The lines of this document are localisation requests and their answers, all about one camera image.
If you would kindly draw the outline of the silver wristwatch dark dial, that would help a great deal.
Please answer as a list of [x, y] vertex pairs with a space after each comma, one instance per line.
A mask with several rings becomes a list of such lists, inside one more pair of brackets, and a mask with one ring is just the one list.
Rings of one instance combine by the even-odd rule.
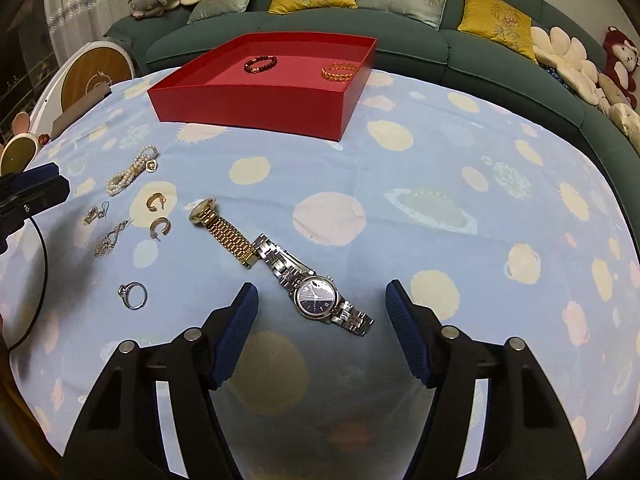
[[374, 319], [355, 308], [340, 293], [333, 278], [318, 274], [274, 244], [265, 234], [260, 234], [252, 246], [288, 292], [301, 316], [311, 321], [335, 324], [359, 337], [367, 335]]

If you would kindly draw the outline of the gold wristwatch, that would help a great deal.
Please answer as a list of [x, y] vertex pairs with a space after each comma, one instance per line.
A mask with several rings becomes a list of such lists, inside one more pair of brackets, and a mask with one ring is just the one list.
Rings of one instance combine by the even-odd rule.
[[221, 246], [247, 269], [258, 260], [252, 243], [229, 221], [217, 212], [213, 197], [201, 200], [190, 212], [189, 220], [196, 226], [204, 226]]

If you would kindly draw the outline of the gold chain bangle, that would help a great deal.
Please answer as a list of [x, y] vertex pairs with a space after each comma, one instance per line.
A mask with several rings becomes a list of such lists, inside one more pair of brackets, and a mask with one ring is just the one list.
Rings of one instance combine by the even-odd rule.
[[346, 82], [352, 80], [360, 70], [358, 64], [331, 63], [321, 67], [321, 77], [328, 81]]

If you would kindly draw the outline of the small gold drop earring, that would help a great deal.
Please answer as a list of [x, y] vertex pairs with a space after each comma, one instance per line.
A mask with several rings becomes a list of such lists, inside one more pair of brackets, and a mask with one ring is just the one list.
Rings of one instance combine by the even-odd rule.
[[108, 200], [103, 202], [100, 206], [92, 206], [85, 215], [84, 220], [82, 220], [82, 222], [84, 222], [84, 225], [90, 226], [93, 221], [105, 218], [109, 206], [110, 202]]

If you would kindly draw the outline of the round white wood stool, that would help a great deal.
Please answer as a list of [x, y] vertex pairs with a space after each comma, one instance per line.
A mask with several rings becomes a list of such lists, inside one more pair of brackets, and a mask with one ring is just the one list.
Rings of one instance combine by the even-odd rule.
[[30, 132], [50, 133], [53, 123], [99, 84], [118, 84], [134, 78], [129, 54], [110, 40], [89, 42], [53, 75], [30, 113]]

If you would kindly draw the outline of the brown cardboard piece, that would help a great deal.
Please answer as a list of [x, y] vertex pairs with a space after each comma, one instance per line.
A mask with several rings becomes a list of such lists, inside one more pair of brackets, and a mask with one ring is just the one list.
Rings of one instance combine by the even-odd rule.
[[102, 102], [111, 94], [111, 87], [102, 82], [96, 88], [89, 91], [85, 96], [79, 99], [71, 107], [69, 107], [62, 115], [55, 119], [50, 132], [50, 139], [57, 139], [68, 127], [77, 122], [82, 116]]

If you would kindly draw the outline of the gold hoop earring upper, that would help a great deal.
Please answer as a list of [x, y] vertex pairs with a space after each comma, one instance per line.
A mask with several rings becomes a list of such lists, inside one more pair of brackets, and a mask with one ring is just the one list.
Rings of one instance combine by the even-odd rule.
[[157, 212], [164, 210], [166, 204], [166, 197], [161, 192], [152, 194], [145, 202], [145, 207], [149, 212]]

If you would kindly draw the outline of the gold hoop earring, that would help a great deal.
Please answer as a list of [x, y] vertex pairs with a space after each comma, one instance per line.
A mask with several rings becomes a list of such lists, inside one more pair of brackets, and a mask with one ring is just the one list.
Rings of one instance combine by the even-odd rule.
[[152, 240], [159, 240], [160, 235], [166, 236], [171, 230], [171, 222], [166, 217], [158, 217], [149, 226]]
[[166, 197], [161, 192], [152, 194], [145, 202], [145, 207], [149, 212], [157, 212], [164, 210], [166, 204]]

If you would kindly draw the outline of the gold hoop earring lower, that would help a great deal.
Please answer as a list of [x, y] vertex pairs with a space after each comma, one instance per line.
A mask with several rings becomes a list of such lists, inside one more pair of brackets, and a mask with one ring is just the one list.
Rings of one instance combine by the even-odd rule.
[[158, 217], [149, 226], [152, 240], [159, 240], [160, 235], [166, 236], [171, 230], [171, 222], [166, 217]]

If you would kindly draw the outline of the blue patterned tablecloth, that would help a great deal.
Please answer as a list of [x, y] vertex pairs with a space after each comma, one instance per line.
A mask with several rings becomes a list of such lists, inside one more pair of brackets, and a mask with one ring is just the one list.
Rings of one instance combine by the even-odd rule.
[[[523, 338], [559, 396], [588, 471], [639, 405], [639, 259], [608, 182], [581, 152], [502, 108], [373, 73], [340, 142], [160, 122], [156, 75], [111, 95], [39, 154], [66, 202], [15, 233], [1, 258], [12, 370], [62, 450], [125, 339], [161, 344], [230, 304], [259, 312], [213, 393], [249, 479], [399, 479], [432, 394], [386, 314], [398, 280], [474, 339]], [[146, 200], [166, 197], [164, 210]], [[206, 198], [251, 243], [265, 234], [374, 319], [359, 337], [307, 320], [258, 256], [242, 266], [189, 220]], [[92, 206], [107, 215], [85, 226]], [[158, 217], [171, 230], [152, 240]], [[114, 250], [94, 248], [131, 219]]]

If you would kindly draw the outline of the red shallow tray box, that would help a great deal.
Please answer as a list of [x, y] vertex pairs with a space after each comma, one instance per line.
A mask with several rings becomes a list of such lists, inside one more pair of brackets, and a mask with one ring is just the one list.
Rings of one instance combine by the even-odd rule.
[[[376, 40], [332, 32], [252, 32], [194, 58], [148, 91], [162, 122], [341, 140], [370, 76]], [[346, 82], [321, 77], [358, 64]]]

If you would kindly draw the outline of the dark green sofa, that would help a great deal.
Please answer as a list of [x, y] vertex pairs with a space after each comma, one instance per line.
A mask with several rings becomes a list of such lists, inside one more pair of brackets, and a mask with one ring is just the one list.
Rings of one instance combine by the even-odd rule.
[[[189, 24], [178, 8], [160, 18], [122, 18], [106, 32], [123, 47], [140, 75], [178, 67], [247, 32], [340, 32], [378, 40], [379, 70], [434, 82], [497, 104], [560, 136], [587, 155], [616, 196], [631, 235], [639, 234], [639, 156], [623, 133], [594, 107], [533, 62], [495, 41], [460, 32], [464, 0], [447, 0], [439, 28], [367, 9], [312, 9], [271, 15], [271, 0], [250, 0], [245, 12]], [[599, 41], [544, 0], [502, 0], [544, 29], [577, 38], [587, 58], [604, 70]]]

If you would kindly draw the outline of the cream satin cushion far right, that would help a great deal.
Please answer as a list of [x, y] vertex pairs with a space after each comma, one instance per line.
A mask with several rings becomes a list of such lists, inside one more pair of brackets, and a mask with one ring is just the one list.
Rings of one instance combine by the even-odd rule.
[[603, 114], [620, 129], [630, 141], [636, 152], [640, 154], [640, 118], [631, 108], [627, 99], [605, 74], [598, 75], [599, 108]]

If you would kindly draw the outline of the white flower plush cushion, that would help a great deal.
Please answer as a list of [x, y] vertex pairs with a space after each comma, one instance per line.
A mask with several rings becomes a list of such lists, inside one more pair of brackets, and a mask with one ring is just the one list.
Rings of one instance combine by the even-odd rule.
[[537, 26], [530, 31], [537, 62], [553, 68], [581, 99], [597, 106], [603, 96], [598, 87], [598, 70], [588, 58], [582, 42], [556, 26], [550, 32]]

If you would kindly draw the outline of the yellow embroidered cushion right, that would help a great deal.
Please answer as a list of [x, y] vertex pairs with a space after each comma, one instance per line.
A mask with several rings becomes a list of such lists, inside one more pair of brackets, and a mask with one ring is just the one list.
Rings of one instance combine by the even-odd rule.
[[501, 44], [537, 63], [532, 19], [503, 0], [464, 0], [457, 31]]

